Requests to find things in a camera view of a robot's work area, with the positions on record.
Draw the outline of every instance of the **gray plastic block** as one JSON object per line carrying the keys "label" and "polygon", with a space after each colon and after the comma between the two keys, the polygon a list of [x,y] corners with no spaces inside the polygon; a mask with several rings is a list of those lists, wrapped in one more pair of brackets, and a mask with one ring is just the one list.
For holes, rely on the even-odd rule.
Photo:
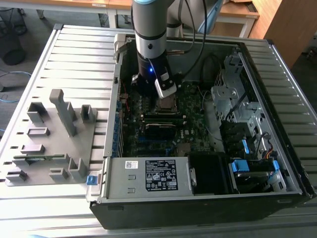
{"label": "gray plastic block", "polygon": [[46,109],[41,102],[33,102],[28,108],[27,115],[34,124],[43,123],[42,115],[46,113]]}
{"label": "gray plastic block", "polygon": [[16,170],[8,172],[5,178],[11,182],[24,182],[27,179],[27,175],[22,170]]}
{"label": "gray plastic block", "polygon": [[76,114],[75,114],[75,111],[73,109],[73,106],[70,102],[66,102],[67,104],[67,110],[70,114],[70,117],[72,118],[72,120],[74,121],[76,119]]}
{"label": "gray plastic block", "polygon": [[26,158],[21,158],[21,159],[12,159],[12,162],[17,166],[29,166],[30,163],[28,162],[28,160]]}
{"label": "gray plastic block", "polygon": [[58,164],[63,164],[63,163],[68,164],[70,157],[69,155],[66,154],[64,157],[55,157],[55,158],[53,157],[53,160]]}
{"label": "gray plastic block", "polygon": [[80,116],[83,123],[94,123],[96,121],[96,116],[94,115],[93,109],[90,105],[82,105]]}
{"label": "gray plastic block", "polygon": [[34,127],[29,128],[28,132],[26,133],[28,136],[49,136],[50,130],[47,127]]}
{"label": "gray plastic block", "polygon": [[42,144],[22,145],[22,149],[21,149],[22,154],[29,154],[29,153],[43,154],[44,151],[45,151],[45,147]]}
{"label": "gray plastic block", "polygon": [[68,171],[75,180],[82,180],[87,175],[87,167],[81,158],[79,159],[78,166],[73,158],[70,158]]}
{"label": "gray plastic block", "polygon": [[68,135],[74,136],[76,134],[76,127],[74,126],[74,123],[73,123],[73,117],[71,113],[68,111],[68,108],[70,108],[70,106],[64,102],[63,97],[64,97],[63,90],[52,89],[50,94],[50,102],[55,104],[56,109],[58,111],[58,116],[60,120],[62,121],[64,127],[66,128]]}
{"label": "gray plastic block", "polygon": [[50,168],[49,176],[56,182],[63,182],[68,178],[68,173],[64,168]]}

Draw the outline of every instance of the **gray carpet floor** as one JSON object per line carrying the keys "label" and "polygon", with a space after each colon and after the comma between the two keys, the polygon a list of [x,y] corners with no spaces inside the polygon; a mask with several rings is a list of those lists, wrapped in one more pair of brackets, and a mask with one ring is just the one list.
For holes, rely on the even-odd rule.
{"label": "gray carpet floor", "polygon": [[[32,73],[45,44],[56,23],[67,25],[95,26],[100,27],[98,14],[45,11],[45,19],[40,20],[35,10],[25,9],[25,23],[28,32],[20,36],[22,47],[27,51],[24,62],[16,66],[7,66],[0,60],[0,69],[5,71],[26,71]],[[123,17],[118,18],[119,26],[131,28],[131,25],[124,24]],[[304,93],[308,97],[314,109],[317,109],[317,60],[307,61],[305,56],[300,56],[295,63],[292,72],[298,80]],[[28,83],[26,75],[9,74],[0,78],[0,82],[5,86],[5,91],[0,92],[1,99],[18,100],[25,86]],[[0,129],[6,129],[17,103],[0,102]]]}

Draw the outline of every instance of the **warning symbols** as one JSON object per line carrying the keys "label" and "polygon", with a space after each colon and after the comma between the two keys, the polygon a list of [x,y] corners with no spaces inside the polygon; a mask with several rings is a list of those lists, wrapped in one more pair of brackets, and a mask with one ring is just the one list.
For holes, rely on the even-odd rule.
{"label": "warning symbols", "polygon": [[153,173],[153,180],[160,180],[159,173]]}
{"label": "warning symbols", "polygon": [[152,173],[147,173],[147,180],[152,181]]}
{"label": "warning symbols", "polygon": [[175,160],[147,160],[145,173],[147,191],[178,190]]}

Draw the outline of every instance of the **gray 3d-printed holder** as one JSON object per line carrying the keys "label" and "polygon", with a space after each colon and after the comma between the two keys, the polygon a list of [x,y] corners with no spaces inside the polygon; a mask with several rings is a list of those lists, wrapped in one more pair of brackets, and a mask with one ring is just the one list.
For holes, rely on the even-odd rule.
{"label": "gray 3d-printed holder", "polygon": [[68,178],[68,173],[64,168],[50,168],[49,176],[56,182],[65,181]]}
{"label": "gray 3d-printed holder", "polygon": [[47,113],[41,102],[32,102],[28,108],[27,115],[34,125],[43,123],[43,116]]}
{"label": "gray 3d-printed holder", "polygon": [[70,158],[68,171],[75,180],[82,180],[82,178],[87,175],[88,170],[81,158],[79,159],[78,165],[76,165],[75,161]]}
{"label": "gray 3d-printed holder", "polygon": [[[5,181],[7,186],[72,184],[86,181],[98,112],[89,105],[85,105],[83,111],[82,108],[73,109],[70,103],[66,104],[67,115],[78,133],[69,136],[57,108],[46,106],[45,111],[34,110],[38,112],[42,122],[38,123],[39,120],[36,119],[36,123],[29,121],[28,133],[19,135],[23,141],[19,148],[23,148],[26,154],[19,152],[12,159],[16,169],[22,170],[25,176],[17,175],[15,171],[10,172]],[[50,169],[54,168],[64,169],[62,174],[67,173],[68,178],[52,179]]]}
{"label": "gray 3d-printed holder", "polygon": [[69,136],[76,134],[76,127],[73,123],[74,110],[69,103],[64,102],[64,92],[61,89],[52,89],[50,101],[56,106],[58,116],[63,122]]}

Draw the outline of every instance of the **white label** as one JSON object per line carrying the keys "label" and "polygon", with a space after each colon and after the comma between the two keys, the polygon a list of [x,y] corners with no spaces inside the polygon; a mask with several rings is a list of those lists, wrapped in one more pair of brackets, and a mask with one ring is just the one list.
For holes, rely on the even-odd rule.
{"label": "white label", "polygon": [[93,6],[106,7],[105,4],[95,4],[95,3],[93,3]]}
{"label": "white label", "polygon": [[125,168],[126,169],[137,169],[138,168],[138,161],[126,161]]}

